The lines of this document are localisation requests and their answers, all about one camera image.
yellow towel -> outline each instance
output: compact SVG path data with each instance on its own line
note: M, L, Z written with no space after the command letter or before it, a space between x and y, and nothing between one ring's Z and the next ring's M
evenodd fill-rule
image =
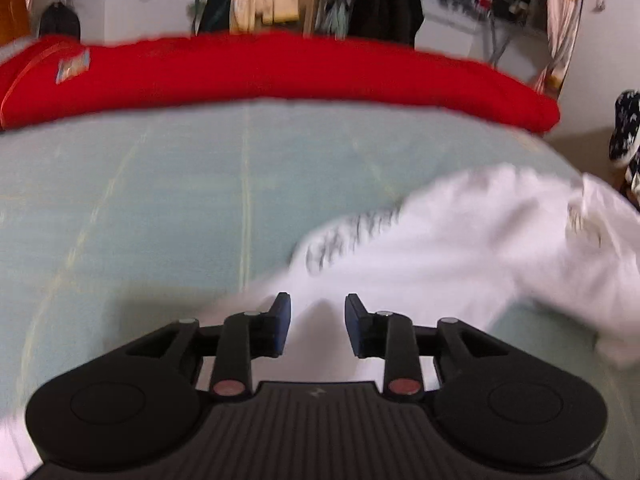
M273 23L273 0L255 0L255 12L262 15L265 25Z
M251 32L255 27L255 0L231 0L235 27L232 32Z
M274 22L294 22L299 18L298 0L273 0Z
M294 22L300 18L298 0L231 0L230 30L252 32L256 15L265 25Z

label on pillow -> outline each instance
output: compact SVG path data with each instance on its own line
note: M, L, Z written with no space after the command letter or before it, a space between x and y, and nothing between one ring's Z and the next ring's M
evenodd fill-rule
M78 56L61 59L58 65L58 76L56 77L56 84L65 82L68 79L76 77L81 73L89 70L89 63L91 57L89 55L89 49L86 49L82 54Z

white cloth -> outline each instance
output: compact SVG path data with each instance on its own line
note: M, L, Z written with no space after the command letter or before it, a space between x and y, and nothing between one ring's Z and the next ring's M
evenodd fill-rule
M24 414L0 419L0 479L22 480L40 463L24 424Z
M255 384L380 384L383 362L351 351L344 298L352 292L370 312L392 310L426 326L457 317L481 330L511 301L536 297L599 330L600 351L625 365L640 358L638 254L640 216L608 185L589 175L572 185L499 166L440 180L399 208L325 225L302 240L286 270L199 317L219 324L267 308L280 291L290 294L284 355L256 360ZM433 367L423 371L433 384ZM21 418L12 424L26 435ZM6 458L6 442L0 478L23 478L17 455Z

red blanket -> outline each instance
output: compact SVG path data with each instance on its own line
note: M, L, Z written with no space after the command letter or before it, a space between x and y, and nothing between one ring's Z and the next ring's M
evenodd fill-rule
M88 70L57 82L60 63L86 49ZM479 62L286 32L119 46L49 36L0 66L0 97L5 130L103 110L257 97L444 107L536 134L560 118L555 101Z

logo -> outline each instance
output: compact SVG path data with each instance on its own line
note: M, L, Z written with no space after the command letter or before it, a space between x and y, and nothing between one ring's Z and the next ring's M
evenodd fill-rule
M325 232L306 249L306 270L320 274L346 253L354 253L365 242L374 240L383 232L398 224L400 208L373 211L347 218Z
M571 205L568 211L566 232L569 235L581 237L599 248L602 247L604 241L600 227L585 218L577 207Z
M322 388L316 388L315 390L310 390L308 392L308 394L312 397L315 397L316 399L319 399L321 395L324 395L326 393L326 391L324 391Z

